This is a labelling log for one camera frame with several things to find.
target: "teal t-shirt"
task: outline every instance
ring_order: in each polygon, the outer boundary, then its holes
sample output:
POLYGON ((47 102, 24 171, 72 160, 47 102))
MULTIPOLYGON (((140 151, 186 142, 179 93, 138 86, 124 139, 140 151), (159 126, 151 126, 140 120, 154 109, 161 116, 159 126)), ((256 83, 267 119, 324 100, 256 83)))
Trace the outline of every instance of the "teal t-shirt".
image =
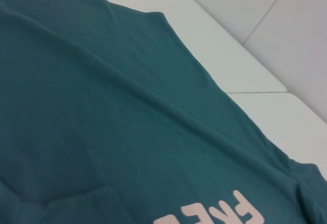
POLYGON ((162 13, 0 0, 0 223, 323 224, 327 183, 162 13))

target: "t-shirt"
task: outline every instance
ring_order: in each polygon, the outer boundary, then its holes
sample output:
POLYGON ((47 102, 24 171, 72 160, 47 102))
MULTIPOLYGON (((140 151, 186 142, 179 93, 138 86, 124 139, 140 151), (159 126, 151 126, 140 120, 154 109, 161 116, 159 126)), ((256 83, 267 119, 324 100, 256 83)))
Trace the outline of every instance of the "t-shirt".
POLYGON ((162 13, 0 0, 0 223, 322 224, 327 183, 162 13))

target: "white table surface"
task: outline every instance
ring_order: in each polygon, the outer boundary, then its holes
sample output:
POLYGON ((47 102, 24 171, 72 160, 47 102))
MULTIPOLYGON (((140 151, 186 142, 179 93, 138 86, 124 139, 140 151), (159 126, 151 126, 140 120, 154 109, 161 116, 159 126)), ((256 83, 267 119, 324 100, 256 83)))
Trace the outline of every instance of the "white table surface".
POLYGON ((227 93, 285 92, 286 88, 194 0, 108 0, 163 12, 176 34, 227 93))
POLYGON ((327 179, 327 124, 290 93, 229 94, 290 158, 314 163, 327 179))

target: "green fabric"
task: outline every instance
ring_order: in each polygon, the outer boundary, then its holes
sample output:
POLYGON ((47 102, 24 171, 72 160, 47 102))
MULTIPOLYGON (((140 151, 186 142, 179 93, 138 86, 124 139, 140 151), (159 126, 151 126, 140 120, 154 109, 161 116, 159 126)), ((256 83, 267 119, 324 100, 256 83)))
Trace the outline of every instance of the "green fabric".
POLYGON ((1 224, 263 223, 239 193, 264 223, 327 223, 317 167, 276 148, 162 13, 0 0, 1 224))

